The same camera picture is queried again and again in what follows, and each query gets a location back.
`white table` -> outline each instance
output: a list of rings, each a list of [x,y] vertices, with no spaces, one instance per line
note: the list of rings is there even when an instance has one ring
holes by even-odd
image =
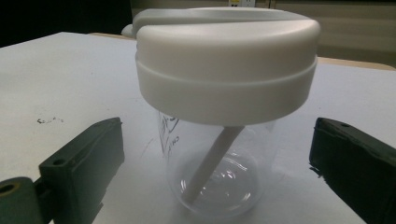
[[[126,162],[94,223],[221,223],[187,212],[167,186],[155,112],[138,88],[135,46],[60,33],[0,49],[0,180],[36,180],[49,155],[91,124],[120,117]],[[277,122],[272,187],[227,223],[363,223],[308,169],[313,127],[317,117],[338,119],[396,147],[395,86],[395,71],[320,63],[307,102]]]

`white straw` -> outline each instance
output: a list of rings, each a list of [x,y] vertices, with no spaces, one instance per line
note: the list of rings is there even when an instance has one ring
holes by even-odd
[[[224,127],[181,195],[186,203],[193,203],[195,201],[207,180],[233,144],[233,140],[235,140],[244,128],[245,127]]]

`white lid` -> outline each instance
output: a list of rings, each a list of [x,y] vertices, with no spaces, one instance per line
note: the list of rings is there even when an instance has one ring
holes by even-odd
[[[147,25],[137,33],[140,90],[163,113],[240,126],[306,100],[317,63],[313,20]]]

